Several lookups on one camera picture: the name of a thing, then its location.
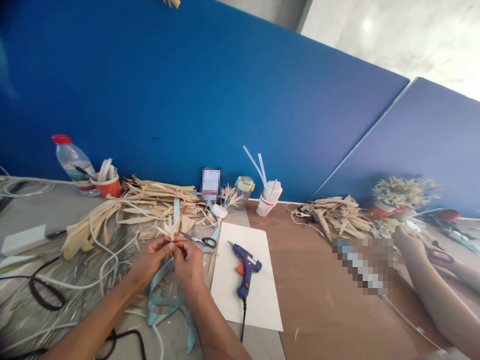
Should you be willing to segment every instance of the white paper sheet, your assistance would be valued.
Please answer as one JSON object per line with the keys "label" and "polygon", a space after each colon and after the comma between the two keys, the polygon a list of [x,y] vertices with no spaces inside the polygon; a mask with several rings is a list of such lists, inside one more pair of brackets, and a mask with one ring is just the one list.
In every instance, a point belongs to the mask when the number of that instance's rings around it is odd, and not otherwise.
{"label": "white paper sheet", "polygon": [[211,283],[211,295],[223,317],[241,324],[244,316],[243,302],[237,296],[242,276],[235,271],[240,265],[240,259],[227,241],[240,245],[253,255],[254,260],[262,264],[261,270],[251,275],[250,291],[246,298],[245,324],[283,331],[267,234],[262,230],[228,222],[221,224],[218,256]]}

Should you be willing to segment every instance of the person's left hand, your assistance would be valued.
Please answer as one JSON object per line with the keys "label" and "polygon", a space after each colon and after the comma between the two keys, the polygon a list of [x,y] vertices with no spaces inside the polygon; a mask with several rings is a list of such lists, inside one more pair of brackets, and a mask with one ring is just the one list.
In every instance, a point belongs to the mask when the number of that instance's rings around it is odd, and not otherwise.
{"label": "person's left hand", "polygon": [[[180,234],[175,234],[175,241],[182,240]],[[165,236],[147,242],[142,246],[140,253],[126,274],[128,280],[137,292],[141,292],[154,278],[160,268],[162,260],[175,249],[175,244]]]}

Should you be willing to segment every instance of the white cup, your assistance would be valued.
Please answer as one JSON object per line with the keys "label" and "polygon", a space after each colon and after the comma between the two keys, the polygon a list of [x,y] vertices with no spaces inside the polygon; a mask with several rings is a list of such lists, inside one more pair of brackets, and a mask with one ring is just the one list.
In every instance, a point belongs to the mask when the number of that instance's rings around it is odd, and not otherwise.
{"label": "white cup", "polygon": [[263,195],[260,195],[260,199],[258,200],[258,207],[256,208],[256,213],[262,217],[265,217],[269,214],[270,210],[277,205],[277,201],[275,203],[266,202]]}

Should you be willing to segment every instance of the plastic bottle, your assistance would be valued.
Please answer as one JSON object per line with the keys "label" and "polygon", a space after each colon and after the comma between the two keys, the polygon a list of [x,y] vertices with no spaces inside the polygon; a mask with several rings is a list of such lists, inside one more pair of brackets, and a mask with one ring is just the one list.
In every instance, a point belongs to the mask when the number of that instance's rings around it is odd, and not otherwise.
{"label": "plastic bottle", "polygon": [[100,195],[100,191],[92,184],[89,177],[76,170],[73,165],[82,168],[87,173],[95,175],[95,169],[90,162],[90,159],[78,147],[72,144],[72,140],[68,135],[57,134],[51,137],[56,144],[56,158],[61,167],[66,171],[66,174],[71,181],[78,187],[80,194],[94,197]]}
{"label": "plastic bottle", "polygon": [[250,176],[239,176],[235,183],[236,195],[242,197],[237,205],[232,205],[232,209],[243,210],[247,206],[250,194],[255,188],[254,180]]}

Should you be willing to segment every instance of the paper cup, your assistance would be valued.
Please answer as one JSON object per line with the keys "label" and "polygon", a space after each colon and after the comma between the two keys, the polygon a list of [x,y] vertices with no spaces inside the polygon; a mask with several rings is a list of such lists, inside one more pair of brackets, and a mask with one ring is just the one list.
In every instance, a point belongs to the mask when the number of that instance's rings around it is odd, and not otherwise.
{"label": "paper cup", "polygon": [[260,200],[258,200],[258,207],[256,208],[256,213],[260,216],[265,217],[269,214],[270,210],[272,210],[275,205],[277,205],[277,202],[266,202],[264,197],[260,195]]}
{"label": "paper cup", "polygon": [[119,198],[120,195],[122,195],[118,174],[112,180],[101,181],[101,182],[97,182],[94,180],[90,180],[90,181],[93,185],[96,186],[96,188],[98,189],[98,191],[100,191],[101,195],[104,198],[107,198],[108,194],[110,194],[114,198]]}

